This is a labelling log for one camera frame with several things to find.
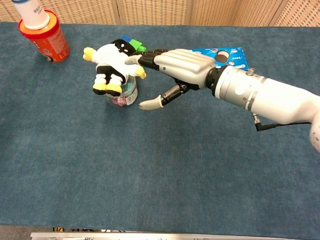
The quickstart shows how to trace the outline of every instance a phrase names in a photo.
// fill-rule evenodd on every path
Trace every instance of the orange container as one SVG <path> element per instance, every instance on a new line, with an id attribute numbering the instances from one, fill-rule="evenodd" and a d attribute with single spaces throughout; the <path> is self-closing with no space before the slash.
<path id="1" fill-rule="evenodd" d="M 18 29 L 40 53 L 47 57 L 48 61 L 58 63 L 67 58 L 69 47 L 61 31 L 57 16 L 50 10 L 45 11 L 50 17 L 47 26 L 38 30 L 31 30 L 26 28 L 24 21 L 21 19 Z"/>

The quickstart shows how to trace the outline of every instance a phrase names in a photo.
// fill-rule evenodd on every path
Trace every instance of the robot finger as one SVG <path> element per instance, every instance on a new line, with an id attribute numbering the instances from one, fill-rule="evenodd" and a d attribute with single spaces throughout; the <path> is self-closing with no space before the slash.
<path id="1" fill-rule="evenodd" d="M 149 53 L 153 53 L 153 54 L 156 54 L 156 55 L 160 55 L 160 54 L 163 54 L 163 53 L 166 53 L 168 52 L 169 50 L 167 49 L 163 49 L 163 48 L 157 48 L 153 51 L 148 51 Z"/>
<path id="2" fill-rule="evenodd" d="M 144 52 L 143 52 L 143 51 L 135 51 L 135 52 L 132 53 L 130 56 L 142 55 L 142 53 L 144 53 Z"/>
<path id="3" fill-rule="evenodd" d="M 154 62 L 155 56 L 153 56 L 151 54 L 149 54 L 149 55 L 145 55 L 145 54 L 144 55 L 142 55 L 142 54 L 131 55 L 124 60 L 124 63 L 127 65 L 139 64 L 143 67 L 146 67 L 149 69 L 154 69 L 154 70 L 158 71 L 159 65 L 155 64 L 155 62 Z"/>
<path id="4" fill-rule="evenodd" d="M 163 108 L 172 100 L 189 91 L 189 89 L 190 88 L 185 83 L 178 82 L 176 85 L 168 89 L 164 94 L 159 95 L 155 99 L 141 102 L 139 104 L 139 108 L 142 110 L 154 110 Z"/>
<path id="5" fill-rule="evenodd" d="M 154 51 L 145 51 L 141 53 L 144 57 L 154 58 L 155 56 L 158 56 L 159 54 Z"/>

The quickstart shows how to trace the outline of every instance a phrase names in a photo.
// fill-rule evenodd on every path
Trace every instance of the plush toy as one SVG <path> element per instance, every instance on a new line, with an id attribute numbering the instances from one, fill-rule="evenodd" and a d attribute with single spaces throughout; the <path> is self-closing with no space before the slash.
<path id="1" fill-rule="evenodd" d="M 123 39 L 117 39 L 98 50 L 91 47 L 83 49 L 83 59 L 97 64 L 93 85 L 94 93 L 118 97 L 121 95 L 122 86 L 127 83 L 129 76 L 142 79 L 147 76 L 142 66 L 125 64 L 125 59 L 135 51 L 136 49 Z"/>

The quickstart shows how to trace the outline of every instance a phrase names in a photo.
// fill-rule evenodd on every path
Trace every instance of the clear plastic jar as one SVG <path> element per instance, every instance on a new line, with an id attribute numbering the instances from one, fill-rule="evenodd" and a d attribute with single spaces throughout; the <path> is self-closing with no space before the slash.
<path id="1" fill-rule="evenodd" d="M 107 102 L 116 107 L 124 107 L 133 104 L 138 96 L 138 88 L 136 78 L 129 76 L 128 81 L 122 87 L 122 93 L 120 96 L 112 96 L 105 94 Z"/>

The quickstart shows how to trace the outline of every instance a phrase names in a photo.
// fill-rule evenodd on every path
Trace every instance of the blue table surface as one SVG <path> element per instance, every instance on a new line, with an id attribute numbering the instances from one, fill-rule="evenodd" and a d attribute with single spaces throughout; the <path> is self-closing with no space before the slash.
<path id="1" fill-rule="evenodd" d="M 255 72 L 320 95 L 318 27 L 62 24 L 52 63 L 0 23 L 0 225 L 320 239 L 320 154 L 309 125 L 256 132 L 251 113 L 150 69 L 113 107 L 82 59 L 123 34 L 150 49 L 243 47 Z"/>

